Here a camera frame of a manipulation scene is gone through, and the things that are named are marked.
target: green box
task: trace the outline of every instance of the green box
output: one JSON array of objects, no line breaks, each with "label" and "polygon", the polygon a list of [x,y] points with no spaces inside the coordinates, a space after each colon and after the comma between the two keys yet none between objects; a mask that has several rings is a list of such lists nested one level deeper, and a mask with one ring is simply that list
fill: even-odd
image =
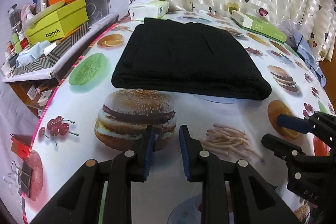
[{"label": "green box", "polygon": [[63,6],[26,30],[26,36],[31,44],[45,40],[52,42],[66,37],[74,29],[89,20],[85,6],[85,0],[76,0]]},{"label": "green box", "polygon": [[287,39],[287,35],[271,23],[260,18],[232,10],[232,19],[244,30],[261,34],[281,43],[284,43]]}]

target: yellow-green shoebox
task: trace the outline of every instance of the yellow-green shoebox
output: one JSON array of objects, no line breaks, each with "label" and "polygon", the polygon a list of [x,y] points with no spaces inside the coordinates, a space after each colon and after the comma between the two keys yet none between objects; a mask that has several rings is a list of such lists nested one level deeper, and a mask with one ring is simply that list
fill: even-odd
[{"label": "yellow-green shoebox", "polygon": [[26,30],[26,36],[31,44],[66,37],[67,34],[89,20],[85,6],[85,0],[76,0],[63,6]]}]

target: folded black garment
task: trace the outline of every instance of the folded black garment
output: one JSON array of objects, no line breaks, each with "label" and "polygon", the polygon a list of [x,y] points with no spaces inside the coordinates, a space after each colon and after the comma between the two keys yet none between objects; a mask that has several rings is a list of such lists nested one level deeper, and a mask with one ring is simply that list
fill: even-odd
[{"label": "folded black garment", "polygon": [[264,100],[272,92],[227,31],[150,18],[135,28],[112,85],[254,100]]}]

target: white tissue package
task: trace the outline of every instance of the white tissue package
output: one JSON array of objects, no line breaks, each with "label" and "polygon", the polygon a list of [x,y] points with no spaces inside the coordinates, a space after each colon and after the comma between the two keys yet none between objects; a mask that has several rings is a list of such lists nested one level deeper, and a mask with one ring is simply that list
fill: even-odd
[{"label": "white tissue package", "polygon": [[132,20],[143,21],[145,17],[161,18],[168,12],[168,9],[168,1],[136,0],[129,6],[129,14]]}]

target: white shelf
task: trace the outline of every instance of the white shelf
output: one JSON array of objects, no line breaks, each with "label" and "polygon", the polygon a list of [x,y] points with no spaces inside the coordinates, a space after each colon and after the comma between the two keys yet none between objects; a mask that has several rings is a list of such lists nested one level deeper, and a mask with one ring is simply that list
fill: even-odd
[{"label": "white shelf", "polygon": [[44,79],[52,79],[55,77],[55,74],[60,71],[60,69],[64,66],[64,64],[75,54],[84,44],[95,38],[97,33],[105,26],[110,25],[118,20],[118,14],[112,13],[101,19],[100,21],[93,24],[90,28],[90,31],[85,34],[81,39],[79,39],[75,45],[73,45],[52,67],[42,70],[37,70],[33,72],[28,72],[22,75],[13,75],[9,78],[3,78],[3,83],[9,82],[18,82],[18,81],[28,81],[28,80],[44,80]]}]

